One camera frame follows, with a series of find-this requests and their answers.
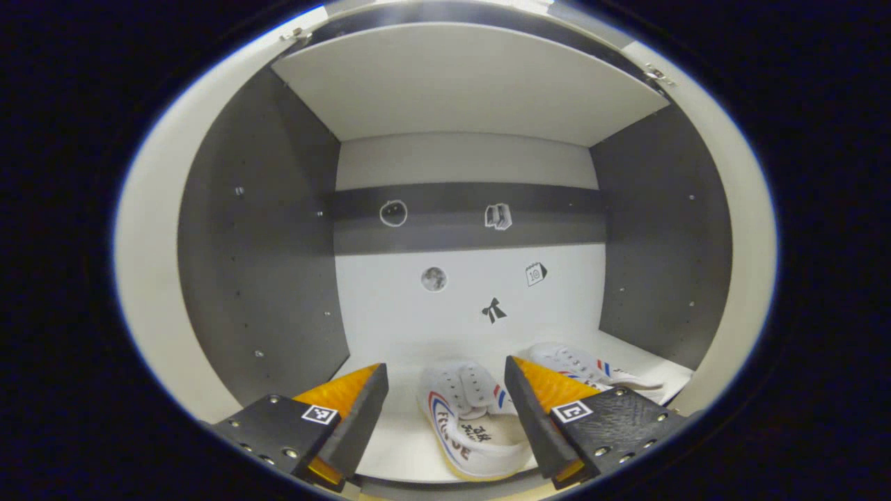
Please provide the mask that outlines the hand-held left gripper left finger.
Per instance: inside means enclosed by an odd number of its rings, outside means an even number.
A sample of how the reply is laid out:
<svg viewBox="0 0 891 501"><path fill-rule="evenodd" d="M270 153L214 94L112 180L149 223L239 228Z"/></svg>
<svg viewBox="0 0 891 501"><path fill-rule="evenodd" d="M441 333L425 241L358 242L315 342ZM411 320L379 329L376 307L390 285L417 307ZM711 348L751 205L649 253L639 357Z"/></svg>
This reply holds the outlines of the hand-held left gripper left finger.
<svg viewBox="0 0 891 501"><path fill-rule="evenodd" d="M388 390L387 365L376 363L296 397L261 396L209 429L283 475L343 491L365 456Z"/></svg>

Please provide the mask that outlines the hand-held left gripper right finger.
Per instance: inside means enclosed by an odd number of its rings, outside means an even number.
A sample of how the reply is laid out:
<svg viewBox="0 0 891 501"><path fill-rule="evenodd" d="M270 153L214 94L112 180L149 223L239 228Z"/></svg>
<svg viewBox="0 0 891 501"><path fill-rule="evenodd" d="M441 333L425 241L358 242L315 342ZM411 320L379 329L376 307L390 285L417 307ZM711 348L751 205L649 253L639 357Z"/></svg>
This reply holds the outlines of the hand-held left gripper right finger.
<svg viewBox="0 0 891 501"><path fill-rule="evenodd" d="M556 489L646 459L687 422L628 387L596 390L518 356L506 356L504 381L539 472Z"/></svg>

